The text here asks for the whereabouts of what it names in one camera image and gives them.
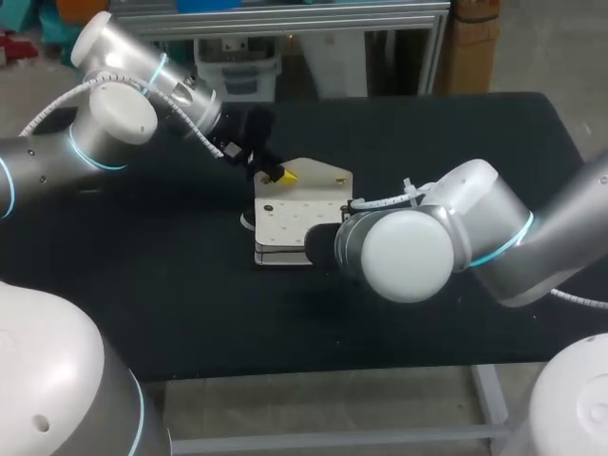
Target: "black tablecloth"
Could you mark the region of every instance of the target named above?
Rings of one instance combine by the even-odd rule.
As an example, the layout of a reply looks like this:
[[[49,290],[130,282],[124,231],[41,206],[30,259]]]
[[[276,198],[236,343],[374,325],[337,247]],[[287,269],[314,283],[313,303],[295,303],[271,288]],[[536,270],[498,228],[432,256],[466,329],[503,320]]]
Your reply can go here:
[[[275,110],[272,148],[350,169],[357,197],[393,195],[404,177],[434,181],[484,158],[534,210],[581,166],[538,94]],[[47,201],[4,222],[0,277],[80,306],[142,380],[542,361],[608,331],[608,312],[550,296],[504,308],[470,273],[425,303],[398,305],[338,273],[260,270],[253,235],[238,222],[251,204],[239,170],[165,132],[103,192]],[[602,261],[563,289],[606,298],[607,274]]]

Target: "robotic arm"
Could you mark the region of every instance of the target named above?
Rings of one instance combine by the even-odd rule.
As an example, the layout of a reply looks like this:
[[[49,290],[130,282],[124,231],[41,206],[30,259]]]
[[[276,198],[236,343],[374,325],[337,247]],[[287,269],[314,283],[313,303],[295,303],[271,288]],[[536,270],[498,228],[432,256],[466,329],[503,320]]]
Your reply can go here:
[[[124,169],[152,138],[157,115],[197,136],[216,157],[248,170],[253,164],[272,181],[295,179],[276,158],[254,158],[253,148],[227,136],[215,92],[108,13],[86,27],[72,59],[87,82],[45,109],[21,137],[0,141],[0,218],[64,186]],[[61,101],[88,89],[66,131],[29,135]],[[452,272],[473,268],[503,304],[524,305],[608,253],[606,184],[608,154],[532,214],[492,166],[470,161],[423,187],[420,205],[415,191],[398,198],[411,200],[408,209],[354,201],[333,239],[335,257],[347,275],[397,302],[424,300]],[[78,308],[0,283],[0,321],[0,454],[172,453],[142,387]]]
[[[548,293],[598,303],[554,287],[608,253],[607,206],[608,153],[534,214],[489,163],[474,160],[427,189],[416,207],[355,213],[337,232],[335,256],[347,275],[397,302],[427,299],[452,272],[470,268],[505,306]]]

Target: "white robotic arm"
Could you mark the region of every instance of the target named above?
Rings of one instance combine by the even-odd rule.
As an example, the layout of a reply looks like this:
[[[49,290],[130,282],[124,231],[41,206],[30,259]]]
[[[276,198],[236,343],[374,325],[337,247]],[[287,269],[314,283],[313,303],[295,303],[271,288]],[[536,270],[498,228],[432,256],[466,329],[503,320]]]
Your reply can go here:
[[[418,302],[435,295],[452,272],[472,269],[502,304],[543,295],[593,307],[605,303],[555,290],[608,253],[608,153],[585,164],[543,208],[532,213],[486,161],[455,168],[426,189],[420,205],[394,209],[354,201],[339,228],[335,256],[347,275],[383,297]]]

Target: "yellow object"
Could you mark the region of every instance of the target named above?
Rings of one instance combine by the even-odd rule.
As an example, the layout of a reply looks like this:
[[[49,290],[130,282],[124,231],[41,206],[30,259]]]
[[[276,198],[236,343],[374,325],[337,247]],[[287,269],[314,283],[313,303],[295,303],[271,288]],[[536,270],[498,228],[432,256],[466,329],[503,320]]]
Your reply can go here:
[[[289,171],[285,170],[285,174],[283,174],[283,177],[281,179],[279,179],[278,181],[281,183],[287,183],[287,184],[296,183],[297,176],[295,174],[292,174]]]

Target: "gray floor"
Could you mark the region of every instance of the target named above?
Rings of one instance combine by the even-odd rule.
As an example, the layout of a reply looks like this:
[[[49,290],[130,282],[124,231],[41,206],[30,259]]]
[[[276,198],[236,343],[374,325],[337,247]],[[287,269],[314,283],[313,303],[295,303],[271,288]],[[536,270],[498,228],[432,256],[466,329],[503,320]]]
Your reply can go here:
[[[608,145],[608,3],[503,0],[494,90],[547,94],[588,159]],[[48,63],[0,69],[0,136],[17,134],[77,77]],[[537,365],[499,369],[510,403]],[[175,438],[480,423],[468,370],[369,370],[170,382],[165,420]],[[281,455],[482,456],[482,442],[382,446]]]

